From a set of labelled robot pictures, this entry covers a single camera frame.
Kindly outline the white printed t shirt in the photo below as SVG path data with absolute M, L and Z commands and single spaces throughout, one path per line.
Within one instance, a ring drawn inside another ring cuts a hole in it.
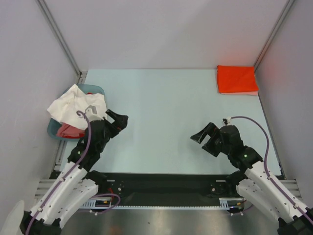
M 108 117 L 105 96 L 99 91 L 84 92 L 78 85 L 72 85 L 63 95 L 54 100 L 47 111 L 61 124 L 68 124 L 85 130 L 87 121 L 78 111 L 84 113 L 90 122 Z

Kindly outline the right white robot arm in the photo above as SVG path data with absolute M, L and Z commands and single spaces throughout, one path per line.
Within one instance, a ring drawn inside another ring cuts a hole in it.
M 269 171 L 267 163 L 256 150 L 244 145 L 234 125 L 218 128 L 209 123 L 191 136 L 199 144 L 209 136 L 202 148 L 217 157 L 227 155 L 237 171 L 228 175 L 225 190 L 230 196 L 240 195 L 264 215 L 278 222 L 280 235 L 311 235 L 313 210 L 282 184 Z

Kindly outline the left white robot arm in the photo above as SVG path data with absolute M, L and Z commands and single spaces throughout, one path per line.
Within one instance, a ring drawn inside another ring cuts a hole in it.
M 106 114 L 113 119 L 77 111 L 77 116 L 86 121 L 88 127 L 71 151 L 63 171 L 41 200 L 29 211 L 25 211 L 20 224 L 24 235 L 59 235 L 66 222 L 89 199 L 107 197 L 107 212 L 121 202 L 118 194 L 112 193 L 106 176 L 91 170 L 100 159 L 106 144 L 127 127 L 128 116 L 108 109 Z

